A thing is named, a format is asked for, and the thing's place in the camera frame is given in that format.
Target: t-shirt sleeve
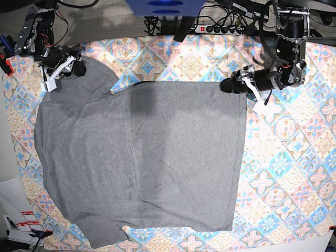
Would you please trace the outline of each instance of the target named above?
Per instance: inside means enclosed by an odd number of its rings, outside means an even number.
[[[61,90],[46,93],[44,104],[76,106],[111,96],[110,89],[119,81],[119,78],[103,63],[88,57],[82,59],[87,69],[86,74],[82,77],[72,75],[57,80]]]

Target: tile pattern fabric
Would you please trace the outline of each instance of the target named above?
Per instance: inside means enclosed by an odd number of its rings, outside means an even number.
[[[111,92],[146,80],[218,82],[247,64],[262,62],[264,53],[256,38],[214,35],[188,36],[181,44],[166,36],[102,40],[82,47],[83,55],[120,77]],[[10,61],[15,73],[2,74],[8,122],[26,196],[43,227],[54,232],[44,240],[46,248],[93,251],[44,189],[33,139],[44,95],[37,64],[30,58]],[[273,92],[268,103],[272,115],[255,114],[248,101],[232,231],[125,226],[130,241],[95,251],[226,251],[328,233],[336,223],[336,50],[307,44],[306,62],[304,85]]]

